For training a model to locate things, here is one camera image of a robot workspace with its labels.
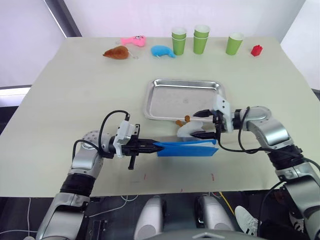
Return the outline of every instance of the red block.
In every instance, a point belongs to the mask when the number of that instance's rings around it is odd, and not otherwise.
[[[263,49],[262,46],[256,45],[256,46],[254,46],[254,47],[252,48],[251,54],[252,54],[253,56],[255,56],[255,57],[256,57],[256,56],[259,56],[260,53],[261,53],[261,51],[262,51],[262,49]]]

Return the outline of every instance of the stainless steel tray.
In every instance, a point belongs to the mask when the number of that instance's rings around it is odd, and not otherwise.
[[[212,109],[215,95],[226,98],[224,87],[215,81],[156,79],[147,86],[143,113],[154,120],[191,120],[211,122],[212,117],[199,118],[197,111]]]

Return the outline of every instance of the person's foot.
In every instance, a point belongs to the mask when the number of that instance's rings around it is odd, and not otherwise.
[[[303,218],[301,218],[301,219],[295,218],[291,214],[291,212],[289,212],[289,219],[290,219],[290,221],[291,221],[291,223],[293,225],[293,228],[295,230],[297,230],[299,232],[302,232],[302,233],[304,232],[304,229],[305,229],[304,222],[305,222],[305,220]]]
[[[256,218],[242,206],[237,206],[234,214],[239,227],[244,233],[257,236],[258,220]]]

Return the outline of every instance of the green cup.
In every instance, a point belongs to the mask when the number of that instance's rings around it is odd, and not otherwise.
[[[210,27],[207,25],[196,25],[193,34],[193,52],[195,54],[203,54],[208,36],[210,32]]]
[[[225,52],[229,55],[235,55],[244,38],[245,36],[240,32],[230,34]]]
[[[187,30],[184,27],[172,28],[172,45],[175,55],[182,55],[185,51]]]

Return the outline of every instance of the table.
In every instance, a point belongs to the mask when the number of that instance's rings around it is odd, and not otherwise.
[[[151,55],[153,45],[171,46],[170,38],[147,39],[138,56],[114,60],[102,54],[118,38],[67,38],[47,64],[0,136],[0,196],[53,197],[65,180],[75,140],[99,129],[105,115],[122,109],[141,125],[140,137],[163,140],[175,136],[171,121],[143,115],[147,84],[159,78],[218,81],[232,109],[266,106],[286,127],[306,157],[320,163],[320,104],[303,76],[271,37],[246,38],[237,55],[225,54],[226,38],[209,38],[203,55],[193,53],[193,40],[177,58]],[[262,45],[253,57],[254,45]],[[106,125],[115,133],[123,119]],[[224,134],[226,147],[238,148],[237,132]],[[246,148],[258,147],[254,135],[243,133]],[[222,149],[213,157],[163,157],[141,154],[135,169],[129,157],[105,159],[92,196],[268,189],[278,179],[263,152],[233,153]]]

